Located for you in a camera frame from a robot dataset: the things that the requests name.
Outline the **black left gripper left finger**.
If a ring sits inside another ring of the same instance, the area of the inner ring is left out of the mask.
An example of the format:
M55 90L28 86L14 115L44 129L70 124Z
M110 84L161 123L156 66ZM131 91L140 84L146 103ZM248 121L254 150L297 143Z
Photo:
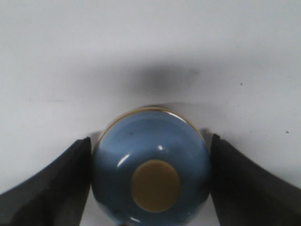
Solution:
M91 140L76 140L43 170L0 196L2 226L78 226L90 190Z

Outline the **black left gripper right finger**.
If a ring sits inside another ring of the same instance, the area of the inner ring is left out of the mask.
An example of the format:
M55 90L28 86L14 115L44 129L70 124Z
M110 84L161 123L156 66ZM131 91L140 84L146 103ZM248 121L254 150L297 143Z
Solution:
M222 226L299 226L301 190L213 135L211 195Z

